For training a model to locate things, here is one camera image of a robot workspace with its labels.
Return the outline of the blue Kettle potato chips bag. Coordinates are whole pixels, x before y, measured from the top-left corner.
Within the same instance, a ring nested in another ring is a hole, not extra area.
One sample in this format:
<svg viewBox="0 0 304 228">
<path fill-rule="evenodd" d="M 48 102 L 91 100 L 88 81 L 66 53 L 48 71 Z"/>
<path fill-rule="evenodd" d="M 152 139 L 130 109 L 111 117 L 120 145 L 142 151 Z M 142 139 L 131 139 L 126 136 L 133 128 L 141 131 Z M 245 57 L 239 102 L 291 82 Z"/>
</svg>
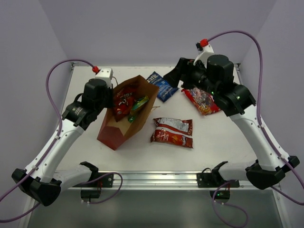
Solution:
<svg viewBox="0 0 304 228">
<path fill-rule="evenodd" d="M 152 85 L 159 87 L 157 98 L 163 103 L 170 99 L 178 90 L 177 87 L 172 87 L 162 76 L 155 71 L 146 79 Z"/>
</svg>

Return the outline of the red Doritos chip bag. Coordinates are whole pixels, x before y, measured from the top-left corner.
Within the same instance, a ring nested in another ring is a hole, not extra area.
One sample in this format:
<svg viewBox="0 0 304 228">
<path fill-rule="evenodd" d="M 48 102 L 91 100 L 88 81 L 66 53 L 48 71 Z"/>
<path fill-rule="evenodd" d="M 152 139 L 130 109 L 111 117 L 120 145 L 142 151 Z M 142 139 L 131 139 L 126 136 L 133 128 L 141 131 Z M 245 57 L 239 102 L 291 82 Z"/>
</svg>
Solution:
<svg viewBox="0 0 304 228">
<path fill-rule="evenodd" d="M 131 108 L 135 102 L 134 93 L 136 90 L 136 86 L 128 85 L 122 88 L 114 96 L 114 107 L 112 111 L 116 122 L 119 122 L 130 113 Z"/>
</svg>

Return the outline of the red patterned snack bag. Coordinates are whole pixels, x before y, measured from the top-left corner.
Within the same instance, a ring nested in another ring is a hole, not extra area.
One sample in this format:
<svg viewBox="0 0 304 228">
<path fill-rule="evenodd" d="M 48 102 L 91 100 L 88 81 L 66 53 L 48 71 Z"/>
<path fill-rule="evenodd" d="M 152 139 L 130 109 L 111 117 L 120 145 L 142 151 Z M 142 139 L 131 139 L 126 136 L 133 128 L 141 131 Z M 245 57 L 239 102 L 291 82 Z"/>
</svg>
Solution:
<svg viewBox="0 0 304 228">
<path fill-rule="evenodd" d="M 182 89 L 186 97 L 194 104 L 202 115 L 210 115 L 221 111 L 214 103 L 213 97 L 198 88 Z"/>
</svg>

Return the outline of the red brown paper bag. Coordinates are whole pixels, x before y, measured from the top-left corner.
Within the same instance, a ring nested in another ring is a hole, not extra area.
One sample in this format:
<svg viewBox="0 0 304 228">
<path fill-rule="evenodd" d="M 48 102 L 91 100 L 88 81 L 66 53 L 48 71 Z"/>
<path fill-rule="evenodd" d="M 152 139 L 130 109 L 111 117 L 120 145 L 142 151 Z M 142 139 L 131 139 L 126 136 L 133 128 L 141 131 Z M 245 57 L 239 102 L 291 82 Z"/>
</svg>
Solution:
<svg viewBox="0 0 304 228">
<path fill-rule="evenodd" d="M 97 140 L 113 150 L 117 150 L 125 141 L 133 137 L 143 128 L 152 111 L 159 91 L 158 86 L 148 83 L 143 76 L 138 75 L 118 84 L 118 86 L 114 88 L 114 94 L 117 94 L 121 89 L 131 84 L 138 84 L 138 89 L 135 93 L 136 98 L 148 96 L 149 101 L 132 123 L 128 122 L 127 117 L 117 122 L 114 119 L 112 109 L 107 109 Z"/>
</svg>

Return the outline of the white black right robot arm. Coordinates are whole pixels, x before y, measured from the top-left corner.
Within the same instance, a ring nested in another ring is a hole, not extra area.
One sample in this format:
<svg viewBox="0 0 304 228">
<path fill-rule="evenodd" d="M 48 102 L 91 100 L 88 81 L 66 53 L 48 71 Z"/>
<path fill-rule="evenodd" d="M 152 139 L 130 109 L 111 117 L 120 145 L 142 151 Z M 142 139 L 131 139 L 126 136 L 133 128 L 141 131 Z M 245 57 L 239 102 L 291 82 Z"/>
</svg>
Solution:
<svg viewBox="0 0 304 228">
<path fill-rule="evenodd" d="M 176 67 L 163 78 L 172 86 L 182 82 L 182 88 L 198 88 L 213 97 L 214 103 L 241 130 L 256 155 L 255 162 L 232 163 L 223 161 L 209 173 L 209 180 L 223 186 L 231 180 L 249 181 L 260 190 L 278 184 L 299 163 L 282 149 L 272 136 L 265 137 L 267 126 L 257 117 L 254 97 L 247 87 L 234 82 L 234 64 L 224 55 L 211 55 L 207 62 L 181 57 Z"/>
</svg>

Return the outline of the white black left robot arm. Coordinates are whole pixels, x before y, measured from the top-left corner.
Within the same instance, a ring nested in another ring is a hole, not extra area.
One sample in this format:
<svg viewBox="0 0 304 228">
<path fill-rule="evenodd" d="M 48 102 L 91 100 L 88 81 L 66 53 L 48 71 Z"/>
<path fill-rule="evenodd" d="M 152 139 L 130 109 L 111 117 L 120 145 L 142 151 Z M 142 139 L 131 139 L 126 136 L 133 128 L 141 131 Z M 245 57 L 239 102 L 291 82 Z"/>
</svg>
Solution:
<svg viewBox="0 0 304 228">
<path fill-rule="evenodd" d="M 61 125 L 56 129 L 38 156 L 24 169 L 16 169 L 12 179 L 22 192 L 43 206 L 51 205 L 70 187 L 79 184 L 94 186 L 98 183 L 98 168 L 89 162 L 81 162 L 67 171 L 57 167 L 73 143 L 84 133 L 90 123 L 104 108 L 113 105 L 113 86 L 102 79 L 90 79 L 84 91 L 62 114 Z"/>
</svg>

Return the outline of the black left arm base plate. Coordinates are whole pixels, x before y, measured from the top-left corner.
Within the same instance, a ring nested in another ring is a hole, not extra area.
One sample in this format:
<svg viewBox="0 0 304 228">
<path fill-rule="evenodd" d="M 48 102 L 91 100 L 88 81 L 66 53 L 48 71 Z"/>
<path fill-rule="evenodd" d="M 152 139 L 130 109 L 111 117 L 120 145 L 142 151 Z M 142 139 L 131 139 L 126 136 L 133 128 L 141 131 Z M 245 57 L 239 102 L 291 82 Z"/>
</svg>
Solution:
<svg viewBox="0 0 304 228">
<path fill-rule="evenodd" d="M 74 187 L 86 188 L 111 188 L 113 185 L 114 174 L 106 172 L 96 172 L 91 175 L 90 179 L 84 183 L 75 185 Z"/>
</svg>

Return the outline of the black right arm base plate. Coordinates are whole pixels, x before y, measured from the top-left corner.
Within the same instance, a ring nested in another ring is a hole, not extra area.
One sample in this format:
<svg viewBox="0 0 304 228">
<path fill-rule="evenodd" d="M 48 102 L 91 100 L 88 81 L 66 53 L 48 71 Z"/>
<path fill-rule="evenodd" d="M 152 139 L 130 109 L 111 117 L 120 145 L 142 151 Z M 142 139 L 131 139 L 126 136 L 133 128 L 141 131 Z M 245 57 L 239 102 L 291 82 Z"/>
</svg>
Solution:
<svg viewBox="0 0 304 228">
<path fill-rule="evenodd" d="M 202 172 L 196 173 L 197 185 L 199 188 L 217 188 L 227 181 L 219 174 L 219 167 L 212 170 L 205 168 Z"/>
</svg>

